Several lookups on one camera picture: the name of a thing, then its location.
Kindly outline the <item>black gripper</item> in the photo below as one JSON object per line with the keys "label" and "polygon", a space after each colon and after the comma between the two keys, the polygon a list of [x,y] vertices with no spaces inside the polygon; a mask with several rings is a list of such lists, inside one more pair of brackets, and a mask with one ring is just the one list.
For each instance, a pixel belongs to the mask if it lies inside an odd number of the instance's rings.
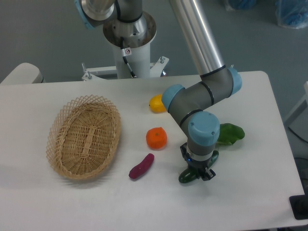
{"label": "black gripper", "polygon": [[211,180],[216,176],[215,172],[208,165],[213,152],[205,156],[195,155],[187,151],[187,143],[180,146],[180,151],[188,166],[199,170],[199,175],[203,181]]}

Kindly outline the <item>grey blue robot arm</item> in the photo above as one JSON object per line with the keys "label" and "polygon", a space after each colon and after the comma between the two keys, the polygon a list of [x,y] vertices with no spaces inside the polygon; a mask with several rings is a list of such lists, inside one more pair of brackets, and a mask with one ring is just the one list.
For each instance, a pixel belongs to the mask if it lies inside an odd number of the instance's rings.
{"label": "grey blue robot arm", "polygon": [[[188,170],[207,181],[215,176],[210,161],[220,133],[217,117],[207,108],[238,92],[242,79],[235,69],[225,66],[200,1],[172,0],[170,5],[201,81],[189,88],[169,87],[162,103],[187,137],[180,149]],[[87,28],[103,27],[113,47],[119,79],[153,76],[150,43],[156,36],[156,24],[143,10],[142,1],[77,0],[75,6]]]}

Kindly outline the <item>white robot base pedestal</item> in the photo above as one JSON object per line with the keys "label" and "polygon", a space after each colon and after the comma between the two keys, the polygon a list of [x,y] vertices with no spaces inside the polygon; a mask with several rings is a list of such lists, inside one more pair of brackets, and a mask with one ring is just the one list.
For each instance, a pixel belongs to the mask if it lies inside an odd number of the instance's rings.
{"label": "white robot base pedestal", "polygon": [[165,76],[169,58],[161,56],[156,62],[150,61],[151,42],[156,36],[156,23],[146,12],[131,23],[111,20],[103,25],[103,35],[112,47],[115,65],[86,68],[82,66],[84,81],[107,78],[116,74],[118,79],[150,78]]}

